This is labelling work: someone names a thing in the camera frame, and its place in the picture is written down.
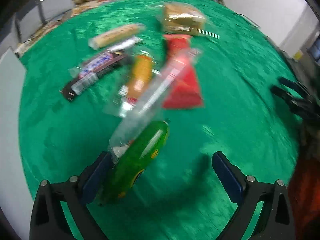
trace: transparent plastic bag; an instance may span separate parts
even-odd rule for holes
[[[70,74],[72,77],[76,77],[81,73],[88,73],[92,71],[94,68],[99,67],[101,64],[103,64],[103,59],[109,52],[116,52],[119,50],[126,50],[127,54],[131,54],[128,52],[128,49],[132,48],[135,44],[142,42],[143,40],[132,36],[131,38],[122,41],[116,45],[113,45],[111,47],[108,47],[107,49],[104,49],[102,52],[96,54],[95,56],[91,57],[89,60],[84,61],[81,63],[78,67],[73,67],[70,69]],[[127,62],[123,62],[125,65],[126,63],[130,62],[130,59],[127,58]]]
[[[99,79],[125,65],[129,58],[130,55],[123,50],[116,52],[106,51],[91,61],[85,69],[68,82],[64,88],[60,90],[60,93],[66,100],[72,102]]]
[[[105,107],[107,114],[126,117],[154,76],[160,74],[155,69],[157,64],[148,49],[142,49],[141,47],[139,49],[132,60],[132,67],[127,70],[118,86],[116,86],[112,101]]]
[[[129,143],[151,122],[161,109],[171,85],[183,77],[186,67],[199,53],[197,49],[179,52],[168,60],[161,74],[151,81],[148,89],[140,96],[135,107],[127,113],[109,140],[108,150],[112,153],[114,163],[125,153]]]
[[[174,57],[183,49],[190,49],[192,36],[186,34],[165,34],[163,37],[167,43],[167,58]],[[183,78],[178,80],[166,97],[164,109],[191,109],[203,106],[201,89],[193,65],[189,64]]]
[[[220,38],[214,24],[191,4],[166,2],[157,7],[162,9],[158,20],[166,33]]]
[[[94,50],[98,50],[107,45],[127,39],[130,36],[137,35],[145,30],[145,28],[145,25],[141,23],[123,25],[89,39],[88,45]]]

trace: white wall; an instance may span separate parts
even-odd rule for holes
[[[29,239],[33,206],[19,149],[19,105],[25,72],[10,49],[0,58],[0,206],[22,240]]]
[[[305,0],[224,0],[231,10],[256,22],[261,31],[280,45],[305,9]]]
[[[287,37],[280,44],[280,49],[288,53],[290,57],[304,45],[309,36],[318,26],[318,18],[313,13],[309,5],[306,5],[303,13],[296,22],[293,29],[288,33]]]

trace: green snack bag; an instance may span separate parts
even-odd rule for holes
[[[110,170],[99,193],[101,205],[126,195],[144,169],[157,157],[168,135],[169,125],[166,121],[152,121],[143,130]]]

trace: snack package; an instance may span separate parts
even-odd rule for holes
[[[70,69],[70,74],[72,77],[76,77],[79,75],[80,72],[90,72],[92,70],[93,67],[95,67],[95,62],[101,58],[103,58],[107,52],[116,52],[119,50],[128,50],[130,48],[132,48],[135,44],[142,42],[143,40],[136,37],[136,36],[132,36],[131,38],[128,38],[125,41],[122,41],[116,45],[113,45],[111,47],[108,47],[107,49],[103,50],[102,52],[96,54],[95,56],[93,56],[92,58],[90,58],[89,60],[86,60],[85,62],[81,63],[79,65],[79,67],[74,67]]]
[[[120,122],[109,140],[108,150],[113,162],[117,163],[125,153],[130,142],[135,140],[161,109],[163,100],[172,84],[182,78],[186,66],[200,53],[197,49],[182,50],[168,60],[161,74],[149,84],[148,89],[139,97],[135,107]]]
[[[208,20],[196,7],[179,2],[164,3],[160,21],[166,33],[188,34],[193,36],[220,36],[206,30]]]
[[[145,25],[141,23],[123,25],[89,39],[88,45],[94,50],[98,50],[114,42],[136,35],[144,29]]]
[[[154,61],[150,53],[141,50],[134,58],[132,68],[122,81],[107,113],[125,117],[131,111],[153,77]]]
[[[182,49],[190,48],[190,35],[166,34],[163,35],[167,42],[168,59],[174,57]],[[203,106],[200,86],[196,71],[191,62],[186,67],[186,74],[172,87],[170,94],[163,103],[166,109],[188,109]]]
[[[98,193],[99,205],[115,203],[132,188],[138,177],[154,160],[169,136],[168,120],[152,121],[127,147],[109,170]]]
[[[119,68],[121,61],[128,55],[123,51],[109,52],[99,54],[94,60],[90,61],[77,77],[67,83],[60,91],[65,99],[72,102],[75,97],[82,94],[89,86],[97,82],[104,75]]]

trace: green table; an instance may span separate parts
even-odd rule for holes
[[[294,80],[264,35],[244,18],[211,0],[122,0],[86,11],[47,34],[21,61],[28,72],[20,106],[20,149],[31,195],[39,182],[80,174],[103,150],[120,119],[104,113],[124,69],[105,76],[71,104],[59,90],[69,69],[95,54],[87,41],[122,24],[141,22],[140,37],[165,59],[160,25],[148,5],[191,3],[217,26],[217,43],[195,37],[203,50],[195,65],[205,107],[164,112],[167,145],[118,204],[89,209],[111,240],[215,239],[232,216],[232,204],[211,167],[223,151],[246,175],[288,183],[297,157],[299,120],[274,98],[277,77]],[[243,239],[259,216],[258,206]],[[70,214],[70,226],[77,231]]]

